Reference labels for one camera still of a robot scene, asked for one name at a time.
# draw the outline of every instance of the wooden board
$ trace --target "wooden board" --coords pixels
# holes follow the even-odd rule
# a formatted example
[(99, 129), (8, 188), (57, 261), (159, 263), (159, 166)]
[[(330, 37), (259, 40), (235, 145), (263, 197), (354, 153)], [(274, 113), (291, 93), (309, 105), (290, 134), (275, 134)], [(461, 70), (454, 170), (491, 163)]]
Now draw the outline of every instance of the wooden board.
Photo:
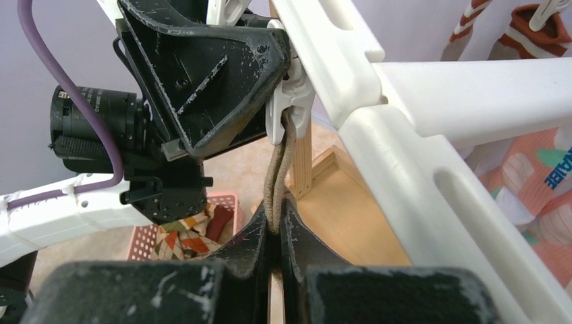
[(340, 148), (332, 146), (315, 158), (312, 189), (297, 206), (308, 228), (354, 265), (410, 265), (353, 161)]

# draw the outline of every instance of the pink basket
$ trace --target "pink basket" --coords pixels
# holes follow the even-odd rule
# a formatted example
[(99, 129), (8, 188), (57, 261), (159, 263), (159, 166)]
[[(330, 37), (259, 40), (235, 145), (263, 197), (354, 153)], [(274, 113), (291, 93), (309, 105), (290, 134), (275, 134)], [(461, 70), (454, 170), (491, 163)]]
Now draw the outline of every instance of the pink basket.
[[(208, 201), (212, 204), (224, 206), (234, 211), (233, 234), (236, 234), (244, 226), (244, 215), (240, 210), (238, 196), (234, 192), (213, 192), (208, 194)], [(157, 225), (136, 226), (133, 228), (127, 260), (142, 261), (151, 257), (151, 251), (155, 244)]]

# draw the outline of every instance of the beige floor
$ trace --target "beige floor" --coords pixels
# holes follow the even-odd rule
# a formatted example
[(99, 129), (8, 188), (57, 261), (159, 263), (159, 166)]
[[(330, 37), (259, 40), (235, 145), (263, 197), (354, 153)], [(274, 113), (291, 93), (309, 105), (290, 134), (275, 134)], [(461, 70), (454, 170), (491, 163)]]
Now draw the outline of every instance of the beige floor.
[[(314, 156), (333, 144), (341, 147), (341, 142), (334, 132), (315, 124), (312, 126)], [(214, 177), (214, 186), (210, 191), (231, 190), (238, 193), (241, 209), (247, 220), (252, 216), (250, 207), (260, 199), (272, 149), (268, 140), (263, 139), (204, 163), (205, 174)], [(63, 242), (40, 251), (32, 277), (32, 291), (37, 292), (46, 276), (64, 263), (123, 259), (131, 232), (132, 227), (113, 229)], [(271, 323), (282, 323), (280, 297), (281, 292), (275, 285)]]

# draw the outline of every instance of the white clothespin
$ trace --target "white clothespin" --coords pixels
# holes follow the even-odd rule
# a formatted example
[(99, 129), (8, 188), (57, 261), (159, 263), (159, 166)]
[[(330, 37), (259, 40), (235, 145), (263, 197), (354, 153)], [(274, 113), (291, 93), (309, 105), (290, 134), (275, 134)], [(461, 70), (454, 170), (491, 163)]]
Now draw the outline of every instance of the white clothespin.
[(251, 0), (208, 0), (206, 24), (234, 26)]
[[(271, 20), (268, 28), (284, 29), (280, 20)], [(312, 105), (316, 91), (302, 67), (300, 58), (290, 46), (291, 64), (288, 70), (288, 80), (282, 80), (266, 103), (266, 135), (273, 145), (278, 145), (284, 137), (284, 127), (281, 123), (282, 111), (293, 107), (292, 120), (296, 129), (296, 138), (303, 138), (308, 129), (312, 115)]]
[(566, 10), (571, 3), (572, 0), (545, 0), (530, 18), (528, 26), (533, 32), (541, 30), (553, 14)]

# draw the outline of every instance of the hanging sock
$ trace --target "hanging sock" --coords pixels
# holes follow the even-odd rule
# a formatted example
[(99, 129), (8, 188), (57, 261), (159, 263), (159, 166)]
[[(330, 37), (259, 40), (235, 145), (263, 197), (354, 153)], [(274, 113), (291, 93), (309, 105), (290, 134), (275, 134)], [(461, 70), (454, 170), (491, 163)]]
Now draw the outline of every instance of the hanging sock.
[(511, 24), (493, 45), (488, 59), (548, 59), (566, 53), (572, 38), (558, 12), (538, 32), (530, 29), (530, 18), (538, 7), (524, 5), (513, 10)]
[(441, 54), (441, 61), (459, 61), (473, 34), (473, 24), (492, 0), (471, 0), (455, 27), (449, 43)]

